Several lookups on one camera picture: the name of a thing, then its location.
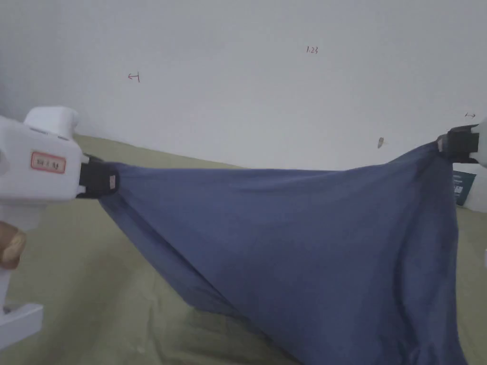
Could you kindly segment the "person's left hand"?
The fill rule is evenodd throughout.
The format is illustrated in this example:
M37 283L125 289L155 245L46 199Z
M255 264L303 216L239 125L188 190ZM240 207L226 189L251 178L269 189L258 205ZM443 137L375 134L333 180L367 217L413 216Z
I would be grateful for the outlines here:
M25 249L25 232L11 224L0 222L0 266L3 269L16 269Z

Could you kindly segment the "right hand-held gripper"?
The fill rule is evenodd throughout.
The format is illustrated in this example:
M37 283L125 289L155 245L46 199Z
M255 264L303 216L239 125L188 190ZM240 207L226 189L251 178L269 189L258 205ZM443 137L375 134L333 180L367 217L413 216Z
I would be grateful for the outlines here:
M452 163L487 167L487 118L476 126L451 128L437 139L439 152Z

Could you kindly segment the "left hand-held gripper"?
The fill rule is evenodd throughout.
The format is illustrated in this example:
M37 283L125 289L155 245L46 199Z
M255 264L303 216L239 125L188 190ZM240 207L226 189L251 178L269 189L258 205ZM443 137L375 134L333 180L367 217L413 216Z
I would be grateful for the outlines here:
M35 229L45 208L68 202L85 191L80 170L88 162L73 134L78 113L45 106L19 122L0 118L0 221L23 232ZM108 196L119 189L119 170L103 161L88 163L88 195ZM12 270L0 268L0 345L8 347L39 332L43 306L6 300Z

